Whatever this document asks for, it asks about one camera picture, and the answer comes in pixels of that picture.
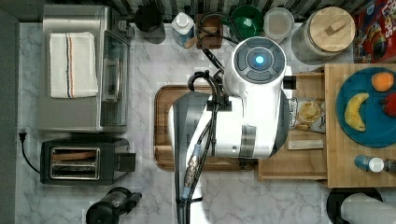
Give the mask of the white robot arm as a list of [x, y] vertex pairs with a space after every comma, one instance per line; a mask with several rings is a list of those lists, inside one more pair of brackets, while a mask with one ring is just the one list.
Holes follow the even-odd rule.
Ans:
[[283, 49], [254, 36], [235, 46], [215, 75], [196, 72], [168, 114], [177, 224], [208, 224], [200, 174], [210, 155], [267, 159], [287, 140], [295, 77]]

